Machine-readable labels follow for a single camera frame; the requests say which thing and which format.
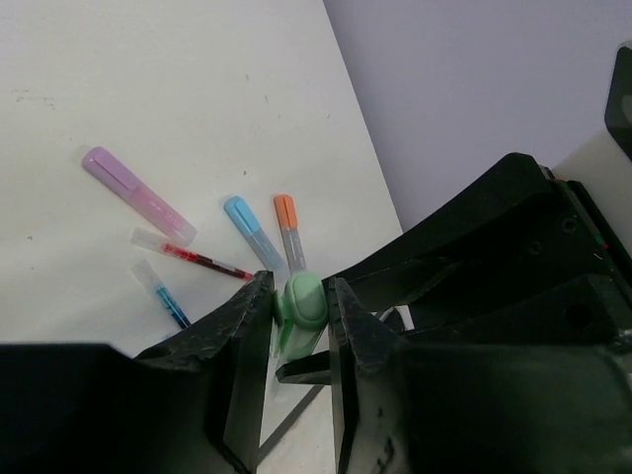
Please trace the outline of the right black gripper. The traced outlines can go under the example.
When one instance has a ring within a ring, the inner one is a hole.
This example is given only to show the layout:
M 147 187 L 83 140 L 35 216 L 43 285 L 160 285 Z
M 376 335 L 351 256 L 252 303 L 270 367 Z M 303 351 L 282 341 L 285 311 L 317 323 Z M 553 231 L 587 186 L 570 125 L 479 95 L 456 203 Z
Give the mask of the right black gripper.
M 510 153 L 332 282 L 333 342 L 285 384 L 608 385 L 631 354 L 631 259 L 583 185 Z M 357 291 L 543 291 L 485 315 L 397 333 Z

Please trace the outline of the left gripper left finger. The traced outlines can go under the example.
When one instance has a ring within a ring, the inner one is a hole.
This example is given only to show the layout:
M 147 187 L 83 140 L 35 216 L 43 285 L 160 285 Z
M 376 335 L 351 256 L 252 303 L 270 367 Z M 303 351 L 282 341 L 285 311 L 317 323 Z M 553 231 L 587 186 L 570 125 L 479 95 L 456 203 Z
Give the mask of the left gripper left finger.
M 130 357 L 106 344 L 1 349 L 5 473 L 253 473 L 275 285 L 260 272 Z

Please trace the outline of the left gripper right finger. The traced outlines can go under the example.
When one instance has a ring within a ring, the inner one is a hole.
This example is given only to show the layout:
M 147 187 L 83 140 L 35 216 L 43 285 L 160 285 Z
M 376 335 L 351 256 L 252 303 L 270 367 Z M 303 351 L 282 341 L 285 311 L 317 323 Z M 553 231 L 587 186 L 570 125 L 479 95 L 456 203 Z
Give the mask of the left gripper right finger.
M 326 284 L 340 473 L 627 473 L 631 383 L 607 351 L 418 343 Z

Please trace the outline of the green highlighter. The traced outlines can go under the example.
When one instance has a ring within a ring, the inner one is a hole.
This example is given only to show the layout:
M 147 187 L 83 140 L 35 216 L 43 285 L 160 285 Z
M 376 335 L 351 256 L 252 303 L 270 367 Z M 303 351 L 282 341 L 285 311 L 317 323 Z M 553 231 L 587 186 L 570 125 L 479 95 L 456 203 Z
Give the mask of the green highlighter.
M 275 291 L 277 327 L 275 356 L 281 362 L 310 356 L 328 324 L 328 306 L 321 279 L 303 271 Z

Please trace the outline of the teal gel pen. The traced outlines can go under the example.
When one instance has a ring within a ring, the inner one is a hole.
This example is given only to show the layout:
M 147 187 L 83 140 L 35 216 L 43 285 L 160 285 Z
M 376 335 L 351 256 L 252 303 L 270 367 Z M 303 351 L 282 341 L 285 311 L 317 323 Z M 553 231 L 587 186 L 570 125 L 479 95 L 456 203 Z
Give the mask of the teal gel pen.
M 133 266 L 131 272 L 180 329 L 187 329 L 192 326 L 192 322 L 168 290 L 166 284 L 146 260 Z

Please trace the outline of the red gel pen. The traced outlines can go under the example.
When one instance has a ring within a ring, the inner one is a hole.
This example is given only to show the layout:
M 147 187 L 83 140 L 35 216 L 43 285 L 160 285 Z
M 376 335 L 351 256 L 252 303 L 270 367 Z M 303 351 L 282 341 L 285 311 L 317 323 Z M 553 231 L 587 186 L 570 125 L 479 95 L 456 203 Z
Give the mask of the red gel pen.
M 131 234 L 130 242 L 133 245 L 142 247 L 146 250 L 177 258 L 185 262 L 190 262 L 194 265 L 204 267 L 231 277 L 236 277 L 238 279 L 250 280 L 253 277 L 251 273 L 221 263 L 202 254 L 190 251 L 172 242 L 166 237 L 159 236 L 158 234 L 154 234 L 144 229 L 134 229 Z

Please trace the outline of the blue highlighter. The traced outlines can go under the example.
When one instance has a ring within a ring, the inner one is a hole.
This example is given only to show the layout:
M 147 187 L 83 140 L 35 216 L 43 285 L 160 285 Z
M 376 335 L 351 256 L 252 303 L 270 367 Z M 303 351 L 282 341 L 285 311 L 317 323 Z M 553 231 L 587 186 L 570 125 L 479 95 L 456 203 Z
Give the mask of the blue highlighter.
M 223 209 L 263 266 L 271 272 L 281 271 L 284 260 L 246 201 L 241 197 L 231 197 Z

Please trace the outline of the orange highlighter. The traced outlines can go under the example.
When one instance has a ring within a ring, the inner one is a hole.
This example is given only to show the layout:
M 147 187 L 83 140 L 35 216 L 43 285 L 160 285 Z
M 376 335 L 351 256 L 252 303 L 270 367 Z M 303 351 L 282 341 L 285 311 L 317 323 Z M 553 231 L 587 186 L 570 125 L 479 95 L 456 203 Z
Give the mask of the orange highlighter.
M 289 270 L 292 274 L 303 272 L 306 270 L 306 262 L 294 200 L 290 195 L 277 195 L 273 198 L 273 203 Z

